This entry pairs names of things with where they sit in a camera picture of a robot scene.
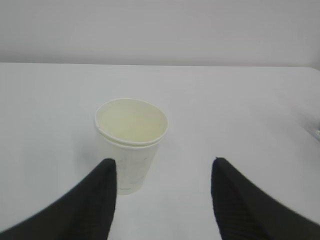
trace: white table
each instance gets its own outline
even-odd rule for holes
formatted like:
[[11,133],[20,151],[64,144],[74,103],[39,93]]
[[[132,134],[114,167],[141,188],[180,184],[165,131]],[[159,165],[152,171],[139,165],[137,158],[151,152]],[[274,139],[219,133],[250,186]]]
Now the white table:
[[220,239],[216,156],[320,223],[320,72],[306,67],[0,63],[0,230],[45,208],[98,163],[93,115],[138,98],[169,131],[138,192],[118,196],[110,240]]

